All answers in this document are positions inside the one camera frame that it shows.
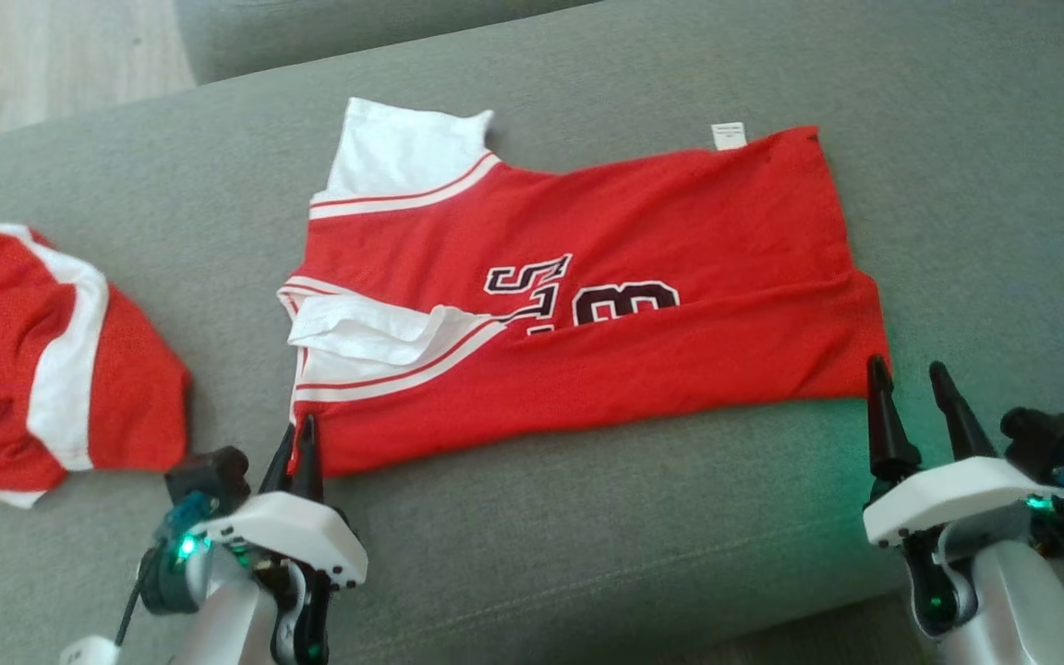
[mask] wooden floor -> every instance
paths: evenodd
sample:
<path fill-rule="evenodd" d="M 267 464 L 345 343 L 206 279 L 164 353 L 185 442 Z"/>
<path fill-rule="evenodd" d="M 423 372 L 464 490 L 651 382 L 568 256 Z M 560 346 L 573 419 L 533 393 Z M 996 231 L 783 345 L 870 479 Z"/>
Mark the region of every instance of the wooden floor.
<path fill-rule="evenodd" d="M 172 0 L 0 0 L 0 132 L 194 85 Z"/>

